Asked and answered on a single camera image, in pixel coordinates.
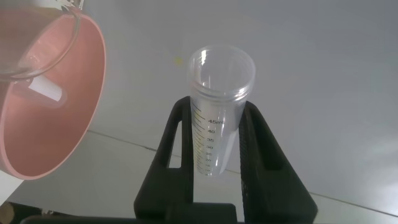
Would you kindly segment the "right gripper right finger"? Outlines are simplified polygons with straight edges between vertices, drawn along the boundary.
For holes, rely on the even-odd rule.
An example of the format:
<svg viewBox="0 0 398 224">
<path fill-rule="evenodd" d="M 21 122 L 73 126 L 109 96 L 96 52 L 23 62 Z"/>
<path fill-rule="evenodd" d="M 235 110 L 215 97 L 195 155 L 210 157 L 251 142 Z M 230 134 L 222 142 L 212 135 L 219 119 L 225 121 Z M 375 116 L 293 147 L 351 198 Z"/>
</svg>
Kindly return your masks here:
<svg viewBox="0 0 398 224">
<path fill-rule="evenodd" d="M 259 109 L 246 102 L 239 124 L 246 223 L 313 223 L 318 207 Z"/>
</svg>

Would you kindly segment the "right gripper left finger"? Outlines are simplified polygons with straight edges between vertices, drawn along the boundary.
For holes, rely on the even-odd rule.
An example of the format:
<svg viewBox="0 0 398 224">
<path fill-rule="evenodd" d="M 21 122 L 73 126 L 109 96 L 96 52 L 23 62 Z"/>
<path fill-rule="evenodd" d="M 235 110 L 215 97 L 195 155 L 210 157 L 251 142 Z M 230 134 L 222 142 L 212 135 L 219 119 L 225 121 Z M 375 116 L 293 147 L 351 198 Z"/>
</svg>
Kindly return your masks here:
<svg viewBox="0 0 398 224">
<path fill-rule="evenodd" d="M 169 207 L 193 202 L 193 140 L 190 98 L 178 100 L 170 113 L 162 139 L 134 201 L 138 219 L 164 220 Z M 178 124 L 182 124 L 182 158 L 170 168 Z"/>
</svg>

